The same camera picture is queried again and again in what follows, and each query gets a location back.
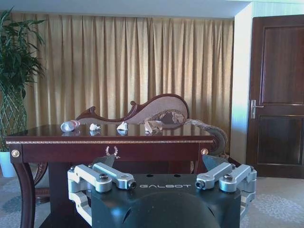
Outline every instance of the patterned carpet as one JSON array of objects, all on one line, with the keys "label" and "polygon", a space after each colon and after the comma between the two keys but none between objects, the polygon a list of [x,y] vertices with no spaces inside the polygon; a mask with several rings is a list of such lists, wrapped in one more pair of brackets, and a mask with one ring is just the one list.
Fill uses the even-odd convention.
[{"label": "patterned carpet", "polygon": [[[0,227],[18,228],[21,196],[17,178],[0,177]],[[49,214],[49,203],[36,205],[35,227]],[[257,198],[241,228],[303,228],[304,180],[258,178]]]}]

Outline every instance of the sofa armrest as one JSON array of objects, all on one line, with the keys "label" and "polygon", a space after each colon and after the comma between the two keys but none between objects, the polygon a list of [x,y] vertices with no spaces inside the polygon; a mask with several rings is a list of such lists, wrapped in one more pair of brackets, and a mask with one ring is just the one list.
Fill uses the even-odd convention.
[{"label": "sofa armrest", "polygon": [[228,137],[222,129],[216,126],[208,125],[202,122],[201,120],[187,119],[185,124],[192,124],[194,126],[198,126],[202,130],[209,132],[210,134],[215,136],[216,139],[213,143],[211,151],[209,152],[209,155],[217,156],[225,152]]}]

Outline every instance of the green plant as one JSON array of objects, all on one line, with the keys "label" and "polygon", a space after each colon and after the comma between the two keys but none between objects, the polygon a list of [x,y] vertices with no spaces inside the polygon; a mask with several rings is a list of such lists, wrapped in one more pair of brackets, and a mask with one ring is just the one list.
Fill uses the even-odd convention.
[{"label": "green plant", "polygon": [[37,24],[44,20],[16,22],[10,17],[11,10],[0,16],[0,151],[7,150],[3,137],[26,129],[25,86],[35,82],[34,75],[43,75],[43,67],[33,55],[38,47],[29,37],[35,36],[43,44]]}]

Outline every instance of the door handle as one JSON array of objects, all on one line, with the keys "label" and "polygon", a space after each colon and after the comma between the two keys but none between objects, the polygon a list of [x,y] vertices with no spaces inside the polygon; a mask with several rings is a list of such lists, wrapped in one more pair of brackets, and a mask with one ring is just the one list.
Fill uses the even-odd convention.
[{"label": "door handle", "polygon": [[256,105],[257,101],[256,100],[251,100],[251,119],[255,119],[256,118],[256,108],[264,108],[264,106],[258,106]]}]

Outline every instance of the upholstered backrest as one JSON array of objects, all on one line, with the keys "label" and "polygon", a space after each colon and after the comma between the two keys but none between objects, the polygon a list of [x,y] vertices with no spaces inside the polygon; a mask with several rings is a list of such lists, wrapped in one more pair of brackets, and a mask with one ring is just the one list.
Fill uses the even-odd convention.
[{"label": "upholstered backrest", "polygon": [[95,113],[95,107],[91,107],[81,113],[77,120],[81,124],[120,124],[125,121],[129,124],[140,124],[146,119],[164,120],[172,119],[172,122],[184,123],[189,117],[187,103],[178,95],[162,94],[155,96],[144,104],[131,101],[132,108],[127,116],[121,119],[106,119]]},{"label": "upholstered backrest", "polygon": [[156,120],[156,115],[179,113],[187,119],[188,107],[186,104],[177,97],[163,96],[151,101],[136,115],[126,120],[129,124],[140,124],[145,119]]}]

